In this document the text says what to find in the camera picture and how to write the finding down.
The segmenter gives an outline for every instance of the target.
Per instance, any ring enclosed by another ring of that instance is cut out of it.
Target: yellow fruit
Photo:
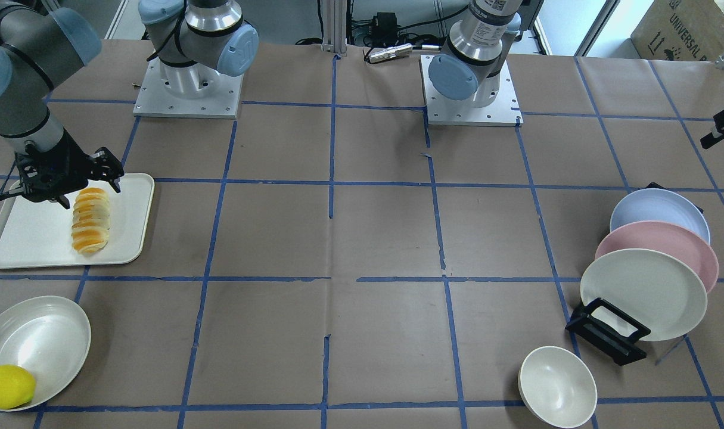
[[[0,409],[23,405],[33,399],[36,379],[25,369],[14,365],[0,365]]]

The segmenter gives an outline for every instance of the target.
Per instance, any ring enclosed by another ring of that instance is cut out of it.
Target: cable connector
[[[383,61],[396,60],[397,58],[408,57],[412,53],[412,44],[405,43],[399,46],[391,46],[383,51],[375,52],[369,56],[370,64],[382,63]]]

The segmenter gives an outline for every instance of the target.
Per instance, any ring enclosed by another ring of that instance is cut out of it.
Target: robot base
[[[464,101],[450,100],[433,87],[428,77],[428,66],[433,56],[420,57],[422,71],[422,90],[428,106],[428,123],[431,125],[473,125],[481,127],[515,127],[523,124],[518,107],[515,87],[509,75],[507,63],[504,64],[501,77],[501,89],[495,100],[488,106],[474,108],[471,98]]]
[[[139,96],[133,107],[135,116],[237,119],[243,87],[242,76],[219,75],[216,91],[209,97],[179,98],[166,90],[158,64],[159,60],[156,58],[147,66]]]

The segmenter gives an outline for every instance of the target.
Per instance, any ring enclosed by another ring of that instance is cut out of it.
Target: white tray
[[[0,213],[0,269],[129,263],[144,246],[155,181],[147,174],[121,178],[121,193],[106,182],[89,181],[110,195],[110,240],[92,255],[71,247],[73,209],[57,203],[31,203],[16,197],[4,201]],[[67,194],[71,206],[78,192]]]

